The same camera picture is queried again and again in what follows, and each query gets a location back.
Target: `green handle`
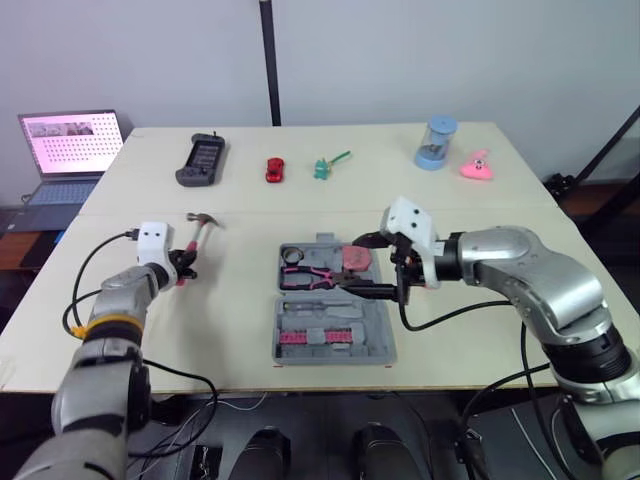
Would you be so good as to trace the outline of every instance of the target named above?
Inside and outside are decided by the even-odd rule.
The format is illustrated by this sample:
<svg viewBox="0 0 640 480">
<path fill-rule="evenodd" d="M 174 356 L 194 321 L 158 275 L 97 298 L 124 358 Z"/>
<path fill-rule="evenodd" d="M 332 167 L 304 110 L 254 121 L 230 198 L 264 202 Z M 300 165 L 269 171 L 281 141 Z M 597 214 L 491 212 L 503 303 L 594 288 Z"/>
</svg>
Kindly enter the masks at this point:
<svg viewBox="0 0 640 480">
<path fill-rule="evenodd" d="M 331 160 L 331 161 L 329 162 L 329 164 L 330 164 L 330 165 L 333 165 L 333 164 L 334 164 L 334 163 L 336 163 L 338 160 L 341 160 L 341 159 L 343 159 L 344 157 L 349 156 L 349 155 L 351 155 L 351 150 L 347 150 L 346 152 L 341 153 L 341 154 L 340 154 L 340 155 L 338 155 L 336 158 L 334 158 L 333 160 Z"/>
</svg>

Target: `pliers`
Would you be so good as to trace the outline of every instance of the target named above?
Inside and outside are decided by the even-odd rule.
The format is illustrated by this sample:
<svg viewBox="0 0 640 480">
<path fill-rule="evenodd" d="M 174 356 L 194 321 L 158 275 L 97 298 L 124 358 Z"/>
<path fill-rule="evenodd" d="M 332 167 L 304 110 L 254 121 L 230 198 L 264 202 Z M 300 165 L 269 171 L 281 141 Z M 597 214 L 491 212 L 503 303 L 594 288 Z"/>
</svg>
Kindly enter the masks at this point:
<svg viewBox="0 0 640 480">
<path fill-rule="evenodd" d="M 330 268 L 320 268 L 320 267 L 283 267 L 282 270 L 282 281 L 280 282 L 280 288 L 282 290 L 330 290 L 334 288 L 336 285 L 340 285 L 342 283 L 351 282 L 353 280 L 361 280 L 360 277 L 354 275 L 351 272 L 333 272 Z M 292 273 L 308 273 L 310 275 L 315 275 L 321 277 L 321 280 L 311 283 L 288 283 L 284 281 L 285 275 L 290 275 Z"/>
</svg>

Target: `pink heart-shaped object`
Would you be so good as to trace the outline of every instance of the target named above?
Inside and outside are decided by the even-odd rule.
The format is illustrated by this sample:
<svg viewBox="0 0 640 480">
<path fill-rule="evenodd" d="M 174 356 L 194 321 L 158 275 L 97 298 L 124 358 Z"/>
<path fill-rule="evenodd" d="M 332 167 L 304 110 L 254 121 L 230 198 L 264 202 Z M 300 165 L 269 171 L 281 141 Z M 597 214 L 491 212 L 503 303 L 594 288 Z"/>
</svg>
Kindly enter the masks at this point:
<svg viewBox="0 0 640 480">
<path fill-rule="evenodd" d="M 469 156 L 469 161 L 460 167 L 460 175 L 478 180 L 491 180 L 493 172 L 485 161 L 488 150 L 478 150 Z"/>
</svg>

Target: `table surface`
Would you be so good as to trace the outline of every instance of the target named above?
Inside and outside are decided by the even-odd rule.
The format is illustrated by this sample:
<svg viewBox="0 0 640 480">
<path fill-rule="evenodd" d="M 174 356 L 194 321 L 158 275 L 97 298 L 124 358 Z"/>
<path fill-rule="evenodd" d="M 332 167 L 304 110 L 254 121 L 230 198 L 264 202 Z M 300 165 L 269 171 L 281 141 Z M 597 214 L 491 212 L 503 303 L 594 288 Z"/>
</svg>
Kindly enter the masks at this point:
<svg viewBox="0 0 640 480">
<path fill-rule="evenodd" d="M 196 281 L 162 293 L 147 319 L 143 351 L 147 358 L 206 375 L 226 391 L 455 389 L 489 384 L 521 370 L 520 321 L 511 307 L 483 309 L 421 332 L 405 331 L 395 304 L 387 303 L 398 360 L 385 366 L 276 367 L 271 358 L 279 245 L 313 241 L 315 233 L 335 232 L 351 240 L 376 230 L 382 212 L 225 213 L 212 210 L 224 223 L 213 230 L 198 256 Z M 601 281 L 614 322 L 627 346 L 638 351 L 640 322 L 611 276 L 558 208 L 519 207 L 431 210 L 441 236 L 498 224 L 518 224 L 537 232 L 551 249 L 567 253 L 590 268 Z M 143 220 L 166 221 L 176 229 L 175 246 L 186 245 L 193 225 L 182 213 L 118 216 L 81 215 L 36 278 L 0 337 L 0 385 L 6 391 L 57 389 L 78 341 L 61 327 L 74 276 L 86 254 L 107 236 Z M 379 252 L 383 279 L 394 278 L 388 252 Z M 89 265 L 81 292 L 93 290 L 114 273 L 135 263 L 135 244 L 121 240 L 107 246 Z M 485 289 L 458 282 L 440 290 L 414 288 L 409 320 L 422 323 L 471 303 L 495 300 Z M 82 305 L 87 318 L 91 302 Z M 530 363 L 545 357 L 530 338 Z M 548 372 L 539 385 L 553 384 Z M 512 383 L 522 386 L 522 381 Z M 195 381 L 152 371 L 156 392 L 204 390 Z"/>
<path fill-rule="evenodd" d="M 227 141 L 213 187 L 185 188 L 174 176 L 191 150 L 191 135 L 210 128 L 137 128 L 85 203 L 82 214 L 116 212 L 382 212 L 400 194 L 425 209 L 555 206 L 555 201 L 494 123 L 462 122 L 447 165 L 413 163 L 425 124 L 220 128 Z M 458 174 L 469 154 L 491 153 L 491 182 Z M 351 150 L 327 181 L 313 178 L 315 161 Z M 286 162 L 281 184 L 265 182 L 267 159 Z"/>
</svg>

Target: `white cable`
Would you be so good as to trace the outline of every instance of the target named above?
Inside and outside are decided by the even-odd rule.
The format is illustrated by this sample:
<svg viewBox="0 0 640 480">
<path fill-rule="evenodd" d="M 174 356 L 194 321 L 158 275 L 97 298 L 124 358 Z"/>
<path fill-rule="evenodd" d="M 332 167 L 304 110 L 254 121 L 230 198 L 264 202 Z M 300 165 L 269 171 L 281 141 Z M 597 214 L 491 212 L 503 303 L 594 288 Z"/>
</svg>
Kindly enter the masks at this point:
<svg viewBox="0 0 640 480">
<path fill-rule="evenodd" d="M 553 415 L 551 415 L 551 437 L 553 438 L 553 444 L 556 446 L 556 450 L 558 451 L 558 454 L 562 459 L 562 463 L 564 463 L 565 467 L 567 467 L 568 469 L 569 467 L 568 467 L 567 459 L 564 458 L 564 454 L 560 449 L 560 442 L 558 442 L 558 436 L 556 435 L 556 419 L 558 418 L 559 413 L 560 413 L 560 408 L 556 408 L 556 410 L 553 412 Z"/>
<path fill-rule="evenodd" d="M 267 398 L 267 392 L 264 392 L 262 394 L 262 397 L 260 397 L 260 400 L 258 400 L 256 402 L 255 405 L 251 406 L 251 407 L 238 407 L 237 405 L 234 405 L 232 403 L 229 402 L 225 402 L 224 400 L 218 400 L 218 403 L 220 405 L 225 405 L 229 408 L 233 408 L 234 410 L 238 410 L 239 412 L 250 412 L 252 410 L 255 410 L 256 408 L 258 408 L 260 405 L 262 405 L 262 402 L 264 402 L 264 399 Z"/>
<path fill-rule="evenodd" d="M 531 438 L 529 438 L 529 434 L 524 429 L 524 426 L 522 425 L 522 422 L 520 421 L 520 417 L 518 417 L 518 414 L 516 413 L 516 411 L 513 408 L 511 409 L 511 414 L 513 415 L 513 418 L 516 420 L 516 423 L 520 427 L 520 431 L 522 431 L 522 435 L 524 435 L 524 438 L 527 441 L 527 443 L 529 444 L 529 446 L 531 447 L 531 450 L 533 450 L 533 453 L 536 454 L 536 457 L 538 457 L 538 460 L 540 461 L 542 466 L 545 468 L 547 473 L 549 473 L 549 476 L 551 478 L 553 478 L 553 480 L 558 480 L 558 477 L 556 477 L 554 475 L 554 473 L 551 470 L 551 468 L 549 467 L 549 465 L 547 465 L 547 462 L 544 461 L 544 458 L 542 458 L 542 455 L 540 455 L 540 452 L 538 452 L 538 449 L 535 447 L 535 445 L 531 441 Z"/>
<path fill-rule="evenodd" d="M 168 452 L 169 450 L 171 450 L 171 448 L 176 444 L 176 442 L 178 441 L 178 437 L 180 436 L 180 434 L 184 431 L 184 429 L 187 427 L 187 425 L 189 425 L 189 423 L 191 423 L 191 421 L 196 418 L 198 416 L 198 414 L 204 410 L 206 407 L 213 405 L 213 402 L 209 402 L 207 403 L 204 407 L 200 407 L 198 410 L 196 410 L 195 412 L 193 412 L 191 414 L 191 416 L 189 418 L 187 418 L 184 423 L 182 424 L 182 426 L 180 427 L 180 429 L 178 430 L 178 432 L 174 435 L 173 440 L 171 441 L 171 443 L 169 444 L 169 446 L 167 448 L 165 448 L 165 452 Z M 149 470 L 151 470 L 152 468 L 154 468 L 156 465 L 158 465 L 158 463 L 160 463 L 160 460 L 162 460 L 162 457 L 156 459 L 155 462 L 153 462 L 151 465 L 149 465 L 147 468 L 145 468 L 143 471 L 141 471 L 140 473 L 138 473 L 136 476 L 129 478 L 128 480 L 136 480 L 136 478 L 140 478 L 142 475 L 144 475 L 145 473 L 147 473 Z"/>
<path fill-rule="evenodd" d="M 258 400 L 256 402 L 256 404 L 252 405 L 251 407 L 238 407 L 237 405 L 233 405 L 232 403 L 225 402 L 224 400 L 218 400 L 218 404 L 226 405 L 227 407 L 233 408 L 234 410 L 238 410 L 238 411 L 241 411 L 241 412 L 250 412 L 250 411 L 255 410 L 256 408 L 258 408 L 260 405 L 262 405 L 262 402 L 264 402 L 264 399 L 267 398 L 267 394 L 268 394 L 268 392 L 264 392 L 262 394 L 262 397 L 260 397 L 260 400 Z M 187 427 L 187 425 L 189 425 L 189 423 L 191 423 L 193 421 L 193 419 L 196 418 L 198 416 L 198 414 L 204 408 L 210 407 L 211 405 L 213 405 L 213 402 L 208 402 L 207 404 L 204 405 L 204 407 L 201 407 L 198 410 L 196 410 L 195 412 L 193 412 L 191 414 L 191 416 L 184 421 L 184 423 L 182 424 L 182 426 L 180 427 L 178 432 L 173 437 L 173 440 L 171 441 L 169 446 L 164 451 L 168 452 L 169 450 L 171 450 L 171 448 L 178 441 L 178 437 L 180 437 L 180 434 L 184 431 L 184 429 Z M 138 473 L 135 477 L 131 477 L 128 480 L 136 480 L 137 478 L 140 478 L 142 475 L 146 474 L 149 470 L 151 470 L 152 468 L 155 468 L 155 466 L 158 465 L 158 463 L 160 463 L 160 460 L 162 460 L 162 458 L 156 459 L 155 462 L 153 462 L 151 465 L 149 465 L 147 468 L 145 468 L 142 472 Z"/>
</svg>

